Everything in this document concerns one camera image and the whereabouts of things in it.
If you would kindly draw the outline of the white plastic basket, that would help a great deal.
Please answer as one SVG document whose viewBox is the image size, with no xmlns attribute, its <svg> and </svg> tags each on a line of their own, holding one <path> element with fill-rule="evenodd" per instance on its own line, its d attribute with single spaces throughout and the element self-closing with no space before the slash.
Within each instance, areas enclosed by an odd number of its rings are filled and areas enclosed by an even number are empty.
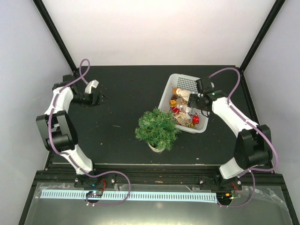
<svg viewBox="0 0 300 225">
<path fill-rule="evenodd" d="M 173 88 L 181 88 L 183 90 L 188 90 L 190 92 L 194 92 L 197 94 L 198 91 L 195 82 L 196 80 L 198 80 L 198 77 L 182 75 L 182 74 L 170 75 L 167 84 L 165 86 L 165 90 L 162 94 L 158 109 L 160 109 L 165 113 L 173 112 L 170 106 L 170 100 L 173 95 Z M 208 118 L 209 112 L 192 108 L 191 112 L 189 112 L 188 114 L 190 116 L 190 120 L 189 120 L 190 123 L 192 122 L 192 117 L 196 115 L 199 117 L 199 123 L 195 124 L 194 127 L 186 127 L 186 126 L 182 126 L 178 122 L 176 128 L 181 131 L 185 131 L 192 134 L 203 133 L 206 130 L 209 121 Z"/>
</svg>

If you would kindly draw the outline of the small green christmas tree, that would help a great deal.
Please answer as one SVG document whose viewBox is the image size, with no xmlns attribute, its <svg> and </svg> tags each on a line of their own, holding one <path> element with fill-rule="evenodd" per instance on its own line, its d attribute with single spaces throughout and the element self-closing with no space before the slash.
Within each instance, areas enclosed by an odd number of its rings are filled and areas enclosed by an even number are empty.
<svg viewBox="0 0 300 225">
<path fill-rule="evenodd" d="M 156 152 L 170 151 L 181 132 L 176 125 L 177 122 L 171 112 L 155 108 L 144 112 L 138 120 L 135 137 L 146 142 Z"/>
</svg>

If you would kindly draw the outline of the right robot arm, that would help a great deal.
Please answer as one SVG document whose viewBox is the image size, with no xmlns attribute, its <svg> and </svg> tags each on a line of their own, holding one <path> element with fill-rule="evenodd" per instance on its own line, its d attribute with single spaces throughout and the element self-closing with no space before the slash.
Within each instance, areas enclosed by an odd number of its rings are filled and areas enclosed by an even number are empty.
<svg viewBox="0 0 300 225">
<path fill-rule="evenodd" d="M 214 113 L 236 136 L 233 157 L 213 177 L 214 186 L 224 189 L 247 169 L 273 159 L 270 128 L 246 117 L 223 91 L 214 89 L 210 78 L 196 80 L 196 86 L 198 93 L 189 95 L 188 106 Z"/>
</svg>

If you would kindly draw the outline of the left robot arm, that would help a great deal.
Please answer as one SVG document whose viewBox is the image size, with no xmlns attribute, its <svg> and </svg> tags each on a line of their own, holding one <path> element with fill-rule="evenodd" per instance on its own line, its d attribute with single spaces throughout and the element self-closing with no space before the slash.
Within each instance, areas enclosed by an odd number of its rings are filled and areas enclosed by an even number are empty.
<svg viewBox="0 0 300 225">
<path fill-rule="evenodd" d="M 44 114 L 37 116 L 36 124 L 45 148 L 62 156 L 73 166 L 76 184 L 105 189 L 106 181 L 80 148 L 78 134 L 68 115 L 71 103 L 97 106 L 105 96 L 97 90 L 97 80 L 88 82 L 83 92 L 78 91 L 75 82 L 72 75 L 65 75 L 62 82 L 54 84 L 51 103 Z"/>
</svg>

